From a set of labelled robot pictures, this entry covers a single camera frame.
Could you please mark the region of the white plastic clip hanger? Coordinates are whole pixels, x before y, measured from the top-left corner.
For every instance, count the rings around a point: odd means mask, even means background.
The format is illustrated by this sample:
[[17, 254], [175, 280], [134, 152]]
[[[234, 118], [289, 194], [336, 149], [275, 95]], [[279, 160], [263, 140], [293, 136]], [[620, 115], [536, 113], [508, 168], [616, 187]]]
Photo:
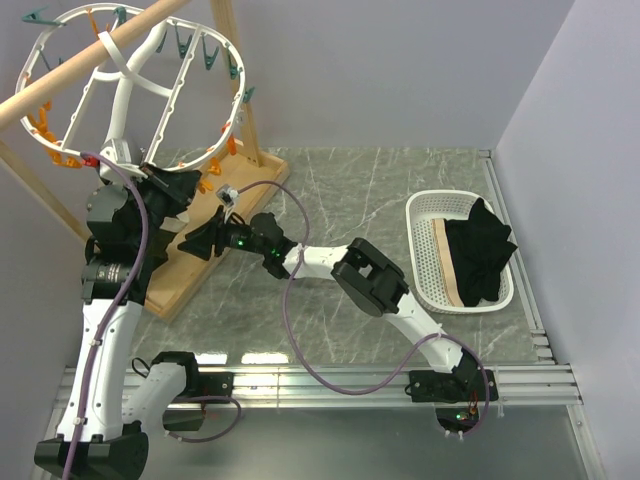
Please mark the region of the white plastic clip hanger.
[[[113, 10], [124, 5], [127, 21], [113, 28]], [[82, 20], [88, 20], [86, 9], [91, 8], [100, 30], [99, 38], [93, 37], [96, 45], [103, 48], [103, 55], [87, 67], [74, 64], [70, 59], [48, 71], [40, 58], [52, 37]], [[239, 76], [229, 80], [235, 91], [230, 101], [226, 117], [214, 121], [215, 136], [204, 151], [185, 160], [176, 160], [167, 166], [169, 172], [199, 170], [207, 167], [209, 159], [227, 152], [226, 142], [233, 135], [236, 140], [237, 115], [245, 115], [243, 95], [251, 88], [247, 81], [246, 66], [239, 49], [230, 37], [218, 30], [192, 20], [181, 19], [166, 11], [157, 14], [145, 25], [139, 24], [139, 16], [147, 16], [147, 10], [121, 2], [85, 3], [51, 18], [56, 26], [39, 25], [42, 30], [33, 43], [20, 71], [12, 97], [2, 105], [1, 116], [6, 118], [9, 108], [29, 93], [31, 103], [21, 109], [18, 120], [26, 133], [45, 151], [46, 148], [71, 156], [86, 166], [81, 158], [81, 147], [85, 140], [79, 133], [95, 119], [105, 127], [103, 144], [110, 139], [125, 139], [134, 143], [143, 153], [142, 163], [154, 165], [159, 148], [168, 137], [168, 127], [176, 115], [180, 96], [186, 90], [187, 78], [196, 59], [201, 57], [201, 36], [206, 35], [208, 49], [220, 47], [214, 64], [224, 61], [227, 67], [226, 50], [234, 56]], [[180, 59], [177, 51], [173, 25], [181, 30], [181, 37], [193, 34], [193, 41], [185, 59]], [[167, 38], [161, 53], [156, 53], [164, 32]], [[38, 118], [39, 108], [52, 101], [48, 112], [49, 129], [57, 141], [51, 143], [39, 135], [29, 122], [27, 115]], [[231, 131], [221, 133], [221, 128], [231, 123]]]

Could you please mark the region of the olive green underwear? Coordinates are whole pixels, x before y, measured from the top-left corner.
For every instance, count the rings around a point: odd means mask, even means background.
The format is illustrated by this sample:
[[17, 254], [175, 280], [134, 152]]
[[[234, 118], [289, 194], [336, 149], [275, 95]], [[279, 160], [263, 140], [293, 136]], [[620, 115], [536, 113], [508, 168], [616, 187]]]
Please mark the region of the olive green underwear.
[[169, 245], [186, 228], [189, 221], [189, 214], [186, 211], [164, 218], [159, 229], [151, 236], [147, 249], [146, 264], [151, 273], [168, 261], [167, 249]]

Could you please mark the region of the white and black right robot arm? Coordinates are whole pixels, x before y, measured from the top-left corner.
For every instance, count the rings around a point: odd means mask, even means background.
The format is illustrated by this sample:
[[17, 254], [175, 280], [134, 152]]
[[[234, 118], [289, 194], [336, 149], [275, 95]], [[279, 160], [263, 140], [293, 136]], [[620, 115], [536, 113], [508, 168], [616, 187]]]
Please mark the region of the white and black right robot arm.
[[[472, 350], [447, 334], [410, 291], [403, 271], [379, 249], [363, 238], [346, 246], [317, 247], [287, 238], [271, 213], [259, 213], [247, 223], [225, 217], [223, 208], [205, 224], [188, 233], [178, 249], [208, 260], [227, 249], [263, 257], [263, 268], [274, 278], [285, 280], [281, 311], [290, 344], [307, 372], [323, 386], [344, 395], [367, 395], [386, 386], [417, 353], [440, 374], [442, 391], [460, 400], [472, 392], [476, 378], [490, 387], [486, 368]], [[373, 318], [394, 326], [411, 343], [400, 365], [380, 384], [364, 390], [346, 390], [322, 378], [304, 358], [294, 338], [288, 317], [289, 292], [299, 279], [335, 282], [355, 306]]]

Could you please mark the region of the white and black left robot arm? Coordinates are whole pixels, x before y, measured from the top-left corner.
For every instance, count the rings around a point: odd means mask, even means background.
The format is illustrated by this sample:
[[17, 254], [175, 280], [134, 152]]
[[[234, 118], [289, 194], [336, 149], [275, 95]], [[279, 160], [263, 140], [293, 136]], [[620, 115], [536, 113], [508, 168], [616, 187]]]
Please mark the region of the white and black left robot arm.
[[123, 172], [87, 200], [86, 265], [82, 275], [82, 344], [66, 410], [53, 438], [37, 444], [36, 465], [60, 479], [138, 479], [153, 437], [174, 399], [189, 402], [202, 388], [191, 353], [162, 353], [130, 397], [124, 396], [129, 350], [153, 272], [173, 236], [166, 219], [184, 213], [199, 171], [146, 166]]

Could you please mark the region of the wooden drying rack stand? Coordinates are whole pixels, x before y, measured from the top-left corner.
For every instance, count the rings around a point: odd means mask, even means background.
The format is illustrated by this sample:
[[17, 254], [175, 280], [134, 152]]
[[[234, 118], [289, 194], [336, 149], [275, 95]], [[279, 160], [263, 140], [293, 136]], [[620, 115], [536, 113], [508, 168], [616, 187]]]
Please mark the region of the wooden drying rack stand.
[[[27, 133], [49, 151], [55, 165], [64, 168], [92, 168], [100, 176], [102, 185], [97, 194], [108, 197], [120, 191], [122, 185], [113, 181], [118, 172], [124, 172], [142, 186], [143, 196], [150, 199], [157, 190], [162, 206], [166, 207], [165, 222], [158, 227], [155, 236], [150, 271], [150, 285], [145, 291], [143, 303], [150, 311], [171, 320], [211, 273], [219, 257], [228, 248], [249, 250], [252, 230], [246, 219], [254, 216], [273, 193], [270, 187], [287, 178], [287, 163], [259, 150], [253, 142], [243, 143], [234, 136], [234, 130], [249, 113], [251, 91], [246, 85], [247, 75], [240, 51], [223, 33], [192, 21], [179, 19], [174, 11], [177, 1], [160, 1], [146, 10], [116, 3], [95, 3], [69, 10], [58, 18], [46, 22], [45, 30], [35, 41], [29, 57], [21, 70], [15, 94], [1, 106], [1, 117], [9, 118], [13, 104], [23, 97], [31, 102], [40, 100], [40, 119], [24, 114], [20, 122]], [[79, 16], [91, 16], [96, 11], [114, 10], [118, 14], [111, 30], [96, 34], [105, 53], [97, 61], [78, 63], [70, 59], [58, 65], [38, 81], [32, 79], [32, 70], [43, 56], [47, 41], [55, 31]], [[160, 51], [168, 27], [188, 29], [187, 43], [179, 46], [182, 64], [172, 87], [159, 85], [140, 74], [149, 56]], [[229, 118], [222, 127], [217, 142], [198, 157], [160, 167], [154, 158], [163, 142], [165, 130], [175, 112], [175, 104], [185, 84], [185, 77], [195, 58], [198, 47], [204, 47], [207, 39], [216, 40], [227, 56], [230, 80], [237, 87]], [[56, 139], [45, 119], [50, 109], [48, 96], [54, 91], [51, 81], [59, 87], [70, 83], [70, 77], [60, 72], [89, 70], [91, 75], [82, 97], [71, 115], [67, 131], [62, 139]], [[124, 129], [129, 100], [116, 95], [112, 102], [110, 131], [103, 148], [112, 166], [103, 167], [94, 154], [81, 155], [70, 148], [76, 125], [84, 117], [86, 103], [96, 83], [137, 85], [165, 99], [166, 105], [158, 121], [153, 139], [145, 156], [136, 160], [125, 141], [118, 136]]]

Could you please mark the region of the teal clothes peg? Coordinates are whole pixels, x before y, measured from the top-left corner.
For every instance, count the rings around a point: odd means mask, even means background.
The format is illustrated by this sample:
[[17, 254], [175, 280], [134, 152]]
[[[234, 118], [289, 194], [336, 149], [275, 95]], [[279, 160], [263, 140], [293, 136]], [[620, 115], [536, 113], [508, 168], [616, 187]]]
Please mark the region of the teal clothes peg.
[[226, 54], [227, 54], [227, 67], [228, 67], [230, 79], [235, 80], [239, 76], [238, 65], [234, 60], [234, 56], [231, 54], [229, 49], [226, 50]]
[[206, 35], [202, 35], [200, 43], [202, 46], [202, 54], [204, 59], [205, 70], [211, 71], [219, 55], [220, 47], [216, 46], [212, 51], [210, 51], [208, 49], [206, 38], [207, 38]]
[[156, 53], [161, 53], [163, 48], [164, 48], [164, 44], [166, 42], [166, 38], [167, 38], [167, 31], [164, 32], [158, 46], [156, 47]]
[[185, 59], [193, 41], [193, 34], [189, 33], [185, 38], [182, 38], [180, 27], [177, 24], [174, 24], [173, 27], [179, 58]]
[[34, 25], [47, 25], [47, 26], [56, 26], [58, 24], [54, 19], [47, 18], [43, 15], [43, 12], [47, 9], [47, 6], [37, 8], [29, 11], [28, 13], [21, 16], [21, 21], [28, 24]]
[[117, 28], [123, 25], [128, 19], [127, 8], [124, 5], [120, 5], [113, 10], [113, 14], [115, 15], [115, 21], [113, 28]]
[[56, 62], [51, 63], [43, 52], [40, 53], [40, 58], [48, 71], [52, 71], [54, 68], [64, 63], [64, 60], [61, 57], [59, 57]]
[[246, 90], [246, 91], [244, 92], [244, 95], [243, 95], [243, 102], [244, 102], [244, 103], [248, 103], [248, 102], [250, 102], [250, 101], [251, 101], [251, 99], [252, 99], [252, 96], [253, 96], [254, 92], [255, 92], [255, 88], [254, 88], [254, 87], [251, 87], [251, 88], [249, 88], [248, 90]]

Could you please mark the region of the white plastic laundry basket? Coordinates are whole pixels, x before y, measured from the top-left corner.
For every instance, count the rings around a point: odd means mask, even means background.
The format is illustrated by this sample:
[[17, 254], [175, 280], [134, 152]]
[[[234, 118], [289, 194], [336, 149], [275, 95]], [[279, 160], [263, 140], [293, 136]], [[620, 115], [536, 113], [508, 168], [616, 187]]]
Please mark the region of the white plastic laundry basket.
[[425, 190], [406, 204], [416, 290], [428, 309], [453, 315], [505, 308], [514, 295], [512, 229], [480, 195]]

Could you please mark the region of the beige garment in basket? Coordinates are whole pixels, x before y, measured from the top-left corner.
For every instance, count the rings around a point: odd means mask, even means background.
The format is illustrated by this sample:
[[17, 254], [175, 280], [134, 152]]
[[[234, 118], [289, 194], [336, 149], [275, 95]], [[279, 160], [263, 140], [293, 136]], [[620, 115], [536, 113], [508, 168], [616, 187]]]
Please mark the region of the beige garment in basket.
[[456, 273], [453, 265], [449, 241], [446, 234], [445, 220], [443, 218], [432, 219], [431, 224], [438, 252], [440, 270], [446, 297], [453, 307], [464, 308], [465, 305], [458, 291]]

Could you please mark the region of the black garment in basket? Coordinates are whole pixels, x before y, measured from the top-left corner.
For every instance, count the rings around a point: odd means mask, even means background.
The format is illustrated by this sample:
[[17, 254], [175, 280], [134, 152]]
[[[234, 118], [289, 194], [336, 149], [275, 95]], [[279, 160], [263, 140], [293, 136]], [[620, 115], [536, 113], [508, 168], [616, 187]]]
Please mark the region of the black garment in basket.
[[497, 302], [501, 273], [517, 250], [509, 240], [512, 228], [488, 210], [483, 198], [474, 202], [466, 220], [446, 220], [445, 225], [465, 307]]

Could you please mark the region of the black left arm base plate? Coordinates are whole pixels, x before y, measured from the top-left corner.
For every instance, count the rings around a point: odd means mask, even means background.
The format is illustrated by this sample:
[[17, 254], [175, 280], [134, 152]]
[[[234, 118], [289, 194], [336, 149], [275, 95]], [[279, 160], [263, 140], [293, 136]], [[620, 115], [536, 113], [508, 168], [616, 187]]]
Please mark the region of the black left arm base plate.
[[197, 397], [206, 397], [205, 404], [229, 403], [234, 387], [234, 374], [228, 371], [199, 374]]

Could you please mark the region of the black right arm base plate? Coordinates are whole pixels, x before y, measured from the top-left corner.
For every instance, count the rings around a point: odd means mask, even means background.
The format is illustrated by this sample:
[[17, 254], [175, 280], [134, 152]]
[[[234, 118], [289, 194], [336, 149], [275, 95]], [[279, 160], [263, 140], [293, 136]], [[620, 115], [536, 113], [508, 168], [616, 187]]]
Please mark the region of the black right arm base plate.
[[466, 378], [454, 374], [437, 373], [432, 370], [411, 370], [409, 383], [404, 392], [413, 403], [462, 403], [471, 400], [485, 401], [489, 392], [489, 401], [499, 399], [494, 372], [476, 369]]

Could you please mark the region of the aluminium mounting rail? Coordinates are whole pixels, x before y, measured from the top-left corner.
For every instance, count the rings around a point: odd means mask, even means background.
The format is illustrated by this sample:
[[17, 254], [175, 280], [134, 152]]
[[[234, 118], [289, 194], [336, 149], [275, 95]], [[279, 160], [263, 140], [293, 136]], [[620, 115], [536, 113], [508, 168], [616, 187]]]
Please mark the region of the aluminium mounting rail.
[[[209, 365], [206, 374], [230, 372], [231, 396], [245, 408], [401, 408], [416, 404], [406, 394], [407, 367], [384, 388], [364, 396], [334, 392], [315, 380], [300, 365]], [[494, 406], [573, 406], [583, 403], [573, 371], [562, 365], [512, 365], [488, 367], [499, 399]], [[328, 382], [348, 390], [379, 384], [390, 373], [386, 365], [336, 364], [320, 367]]]

